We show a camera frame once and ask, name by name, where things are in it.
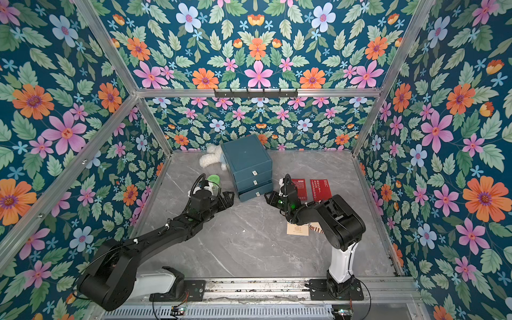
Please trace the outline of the cream postcard orange print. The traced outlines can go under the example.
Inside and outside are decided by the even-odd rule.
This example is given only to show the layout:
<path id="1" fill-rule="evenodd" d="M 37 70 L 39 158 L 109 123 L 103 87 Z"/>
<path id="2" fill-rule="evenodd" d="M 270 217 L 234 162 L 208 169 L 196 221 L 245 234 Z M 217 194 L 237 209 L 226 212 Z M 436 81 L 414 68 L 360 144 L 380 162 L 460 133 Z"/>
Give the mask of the cream postcard orange print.
<path id="1" fill-rule="evenodd" d="M 296 235 L 296 236 L 305 236 L 307 237 L 309 235 L 309 225 L 296 225 L 292 223 L 287 223 L 287 230 L 288 235 Z"/>

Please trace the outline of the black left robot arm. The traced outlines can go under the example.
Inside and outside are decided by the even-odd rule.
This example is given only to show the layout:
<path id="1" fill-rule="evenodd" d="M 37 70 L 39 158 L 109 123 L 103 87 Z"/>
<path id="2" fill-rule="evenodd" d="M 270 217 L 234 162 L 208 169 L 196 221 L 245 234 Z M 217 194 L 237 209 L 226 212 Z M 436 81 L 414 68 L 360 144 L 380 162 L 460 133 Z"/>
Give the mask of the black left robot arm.
<path id="1" fill-rule="evenodd" d="M 106 241 L 77 280 L 78 293 L 106 311 L 113 311 L 134 297 L 184 298 L 185 276 L 180 271 L 162 267 L 141 273 L 139 267 L 171 246 L 197 235 L 216 213 L 233 206 L 234 197 L 232 191 L 222 190 L 220 184 L 208 181 L 201 174 L 189 191 L 180 215 L 138 237 Z"/>

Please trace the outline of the teal drawer cabinet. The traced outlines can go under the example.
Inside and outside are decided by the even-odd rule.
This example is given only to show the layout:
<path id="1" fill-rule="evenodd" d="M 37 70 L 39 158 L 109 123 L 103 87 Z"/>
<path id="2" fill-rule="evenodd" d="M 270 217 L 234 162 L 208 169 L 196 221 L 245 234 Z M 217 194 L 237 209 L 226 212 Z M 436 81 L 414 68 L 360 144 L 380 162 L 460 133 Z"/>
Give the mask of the teal drawer cabinet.
<path id="1" fill-rule="evenodd" d="M 224 143 L 221 149 L 241 202 L 273 190 L 273 162 L 256 135 Z"/>

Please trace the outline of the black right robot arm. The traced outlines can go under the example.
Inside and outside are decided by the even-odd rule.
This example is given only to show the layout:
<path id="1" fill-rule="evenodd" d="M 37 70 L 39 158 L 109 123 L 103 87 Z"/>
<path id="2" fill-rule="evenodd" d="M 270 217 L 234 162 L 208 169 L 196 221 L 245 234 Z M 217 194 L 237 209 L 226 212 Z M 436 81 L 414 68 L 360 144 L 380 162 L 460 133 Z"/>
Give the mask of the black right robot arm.
<path id="1" fill-rule="evenodd" d="M 291 176 L 286 175 L 279 182 L 279 190 L 266 193 L 265 200 L 277 208 L 290 224 L 320 225 L 332 247 L 325 285 L 325 292 L 331 298 L 341 299 L 359 286 L 353 274 L 353 260 L 366 226 L 344 198 L 333 195 L 327 200 L 304 203 Z"/>

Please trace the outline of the cream postcard red text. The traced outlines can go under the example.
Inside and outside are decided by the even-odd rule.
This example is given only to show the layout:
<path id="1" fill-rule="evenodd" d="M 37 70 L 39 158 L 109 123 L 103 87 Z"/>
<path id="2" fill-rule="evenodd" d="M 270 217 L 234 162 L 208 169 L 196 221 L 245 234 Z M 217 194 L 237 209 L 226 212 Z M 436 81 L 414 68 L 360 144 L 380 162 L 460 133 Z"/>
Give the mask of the cream postcard red text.
<path id="1" fill-rule="evenodd" d="M 323 234 L 323 229 L 322 229 L 321 225 L 320 225 L 318 222 L 310 223 L 310 224 L 309 224 L 309 229 L 310 229 L 311 231 L 316 232 L 316 233 L 321 233 L 321 234 Z"/>

